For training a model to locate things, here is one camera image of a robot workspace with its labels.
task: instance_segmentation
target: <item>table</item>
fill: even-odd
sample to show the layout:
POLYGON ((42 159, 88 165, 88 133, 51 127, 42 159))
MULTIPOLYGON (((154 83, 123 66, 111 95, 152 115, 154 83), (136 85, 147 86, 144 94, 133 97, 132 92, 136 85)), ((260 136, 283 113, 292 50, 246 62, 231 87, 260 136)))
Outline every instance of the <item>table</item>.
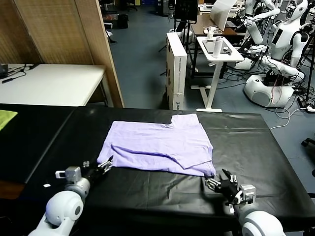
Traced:
MULTIPOLYGON (((198 15, 197 17, 197 23, 191 25, 192 32, 196 37, 200 36, 206 36, 206 34, 203 32, 204 27, 207 26, 214 26, 216 25, 209 17, 208 14, 198 15)), ((227 40, 231 40, 235 37, 241 37, 244 38, 244 33, 236 33, 232 28, 226 27, 223 31, 223 34, 221 36, 224 36, 227 40)), ((199 43, 198 41, 195 42, 195 47, 193 51, 193 57, 191 55, 191 51, 188 48, 188 55, 190 56, 190 60, 192 61, 192 69, 191 69, 191 79, 194 79, 195 76, 213 76, 213 72, 196 72, 196 62, 197 62, 197 55, 199 50, 199 43)))
MULTIPOLYGON (((9 69, 23 66, 10 64, 9 69)), ((26 76, 0 84, 0 103, 85 106, 99 84, 110 98, 104 66, 40 64, 25 72, 26 76)))
MULTIPOLYGON (((113 121, 170 123, 172 115, 188 113, 76 108, 20 196, 19 200, 26 202, 18 209, 24 223, 32 220, 28 207, 36 213, 31 202, 41 206, 40 218, 47 200, 63 190, 62 179, 54 178, 56 170, 97 159, 113 121), (45 183, 52 187, 44 188, 45 183)), ((315 225, 315 206, 261 115, 196 113, 214 146, 213 162, 218 171, 228 169, 237 175, 240 184, 256 186, 260 208, 278 217, 285 231, 315 225)), ((222 195, 205 188, 201 177, 113 168, 91 190, 79 224, 141 223, 160 229, 211 229, 212 233, 234 230, 238 222, 226 213, 224 201, 222 195)))
MULTIPOLYGON (((44 158, 74 107, 0 104, 18 114, 0 131, 0 184, 25 184, 44 158)), ((6 197, 0 186, 0 198, 6 197)), ((9 198, 18 197, 10 194, 9 198)))
POLYGON ((223 65, 226 62, 230 61, 243 61, 243 56, 229 43, 229 41, 224 38, 224 43, 229 47, 229 49, 232 51, 231 55, 229 54, 220 54, 218 58, 215 58, 212 56, 212 54, 209 54, 207 52, 207 49, 205 48, 203 41, 207 40, 207 37, 197 37, 197 42, 200 45, 203 54, 206 56, 208 61, 212 61, 216 63, 216 68, 214 71, 214 75, 212 78, 212 82, 210 86, 191 86, 191 89, 199 89, 203 103, 205 105, 205 109, 197 109, 197 111, 204 111, 204 112, 222 112, 221 109, 213 109, 212 108, 212 102, 216 93, 217 85, 219 82, 219 79, 221 78, 220 75, 224 73, 225 66, 223 65), (209 95, 207 95, 206 89, 210 89, 209 95))

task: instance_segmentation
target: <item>white box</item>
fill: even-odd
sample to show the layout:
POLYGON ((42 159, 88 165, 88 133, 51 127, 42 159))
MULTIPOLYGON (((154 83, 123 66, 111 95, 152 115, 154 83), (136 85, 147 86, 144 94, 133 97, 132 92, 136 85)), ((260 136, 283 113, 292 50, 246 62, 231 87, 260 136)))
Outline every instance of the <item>white box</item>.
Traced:
POLYGON ((175 32, 167 33, 166 91, 171 110, 183 109, 187 53, 175 32))

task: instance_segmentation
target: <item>wooden partition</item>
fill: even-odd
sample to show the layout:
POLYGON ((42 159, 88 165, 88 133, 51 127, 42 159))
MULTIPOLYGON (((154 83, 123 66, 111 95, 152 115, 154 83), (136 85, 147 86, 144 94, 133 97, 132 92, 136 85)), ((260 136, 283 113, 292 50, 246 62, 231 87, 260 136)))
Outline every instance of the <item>wooden partition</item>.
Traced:
POLYGON ((105 65, 124 107, 98 0, 1 0, 0 62, 105 65))

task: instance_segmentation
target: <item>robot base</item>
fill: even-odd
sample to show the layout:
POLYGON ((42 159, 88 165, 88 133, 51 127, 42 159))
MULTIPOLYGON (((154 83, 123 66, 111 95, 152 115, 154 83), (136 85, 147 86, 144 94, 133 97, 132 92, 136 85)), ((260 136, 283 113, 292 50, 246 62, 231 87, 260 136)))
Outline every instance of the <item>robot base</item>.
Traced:
POLYGON ((263 107, 284 107, 293 95, 293 88, 290 86, 269 87, 262 81, 266 75, 252 75, 246 81, 244 93, 248 99, 263 107))

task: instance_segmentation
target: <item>monitor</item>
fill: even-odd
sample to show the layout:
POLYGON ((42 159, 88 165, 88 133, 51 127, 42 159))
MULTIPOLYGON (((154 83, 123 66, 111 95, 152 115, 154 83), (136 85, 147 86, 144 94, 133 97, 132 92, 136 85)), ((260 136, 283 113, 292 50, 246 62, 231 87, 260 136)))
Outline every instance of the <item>monitor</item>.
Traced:
POLYGON ((228 14, 235 2, 236 0, 217 0, 212 6, 210 18, 222 31, 225 29, 228 14))

